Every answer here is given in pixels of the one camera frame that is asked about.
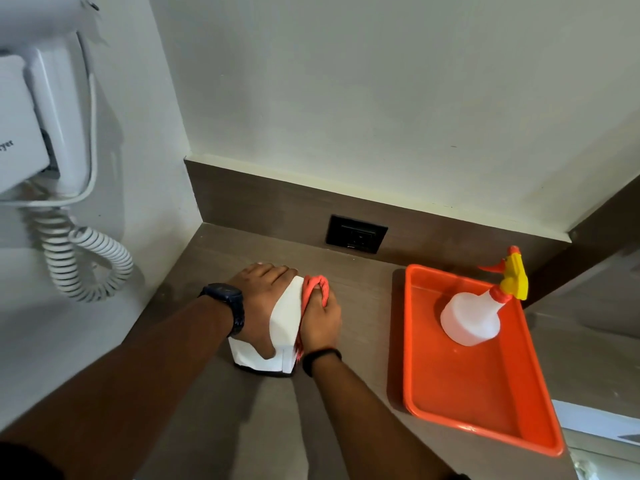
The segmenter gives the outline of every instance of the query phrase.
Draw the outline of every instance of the tray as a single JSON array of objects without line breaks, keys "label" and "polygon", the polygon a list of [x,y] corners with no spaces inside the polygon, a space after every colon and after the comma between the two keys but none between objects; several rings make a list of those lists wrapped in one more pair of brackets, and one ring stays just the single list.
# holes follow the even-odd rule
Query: tray
[{"label": "tray", "polygon": [[559,456],[564,439],[520,301],[499,312],[500,333],[465,347],[440,326],[451,297],[490,283],[412,264],[404,290],[405,407],[414,416]]}]

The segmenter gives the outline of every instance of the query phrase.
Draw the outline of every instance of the black bracelet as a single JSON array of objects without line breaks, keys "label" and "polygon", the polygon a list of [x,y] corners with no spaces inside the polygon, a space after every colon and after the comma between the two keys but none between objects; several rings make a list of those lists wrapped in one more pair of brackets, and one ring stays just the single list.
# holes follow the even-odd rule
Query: black bracelet
[{"label": "black bracelet", "polygon": [[336,356],[340,360],[342,360],[342,354],[340,353],[340,350],[338,350],[338,349],[316,350],[316,351],[311,352],[309,354],[306,354],[304,357],[302,357],[302,370],[305,371],[309,377],[313,377],[313,374],[311,373],[311,366],[313,365],[314,361],[317,358],[320,358],[323,355],[327,355],[327,354],[336,354]]}]

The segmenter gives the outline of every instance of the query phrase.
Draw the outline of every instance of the pink cleaning cloth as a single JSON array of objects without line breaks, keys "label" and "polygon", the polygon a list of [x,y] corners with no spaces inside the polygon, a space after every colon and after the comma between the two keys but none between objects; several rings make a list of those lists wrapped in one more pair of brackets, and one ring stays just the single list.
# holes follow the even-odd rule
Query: pink cleaning cloth
[{"label": "pink cleaning cloth", "polygon": [[[329,301],[329,280],[327,280],[324,276],[305,276],[305,281],[302,283],[302,316],[305,314],[305,310],[307,309],[307,305],[309,304],[309,300],[311,299],[311,293],[313,292],[316,285],[320,286],[320,291],[322,291],[322,306],[326,306],[327,301]],[[300,331],[298,331],[298,338],[296,339],[296,352],[298,354],[297,360],[302,358],[302,355],[305,353],[302,349],[302,339],[300,338]]]}]

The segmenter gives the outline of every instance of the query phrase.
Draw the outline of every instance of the white spray bottle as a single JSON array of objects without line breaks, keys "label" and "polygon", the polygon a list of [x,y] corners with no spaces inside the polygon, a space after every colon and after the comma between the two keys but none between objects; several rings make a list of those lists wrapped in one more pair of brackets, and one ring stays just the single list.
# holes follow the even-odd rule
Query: white spray bottle
[{"label": "white spray bottle", "polygon": [[497,266],[480,266],[480,269],[502,273],[504,279],[480,296],[468,292],[454,295],[440,315],[440,323],[449,338],[464,346],[478,345],[498,335],[498,310],[512,297],[526,299],[529,291],[529,280],[517,246],[511,246],[509,256]]}]

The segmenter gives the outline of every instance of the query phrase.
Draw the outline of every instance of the person's left hand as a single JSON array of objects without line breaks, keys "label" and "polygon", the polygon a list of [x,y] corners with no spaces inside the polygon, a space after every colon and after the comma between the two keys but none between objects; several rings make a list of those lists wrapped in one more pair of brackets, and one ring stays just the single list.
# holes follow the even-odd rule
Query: person's left hand
[{"label": "person's left hand", "polygon": [[271,312],[297,275],[288,266],[255,263],[227,281],[242,291],[244,300],[244,327],[234,338],[251,344],[265,359],[276,355],[269,334]]}]

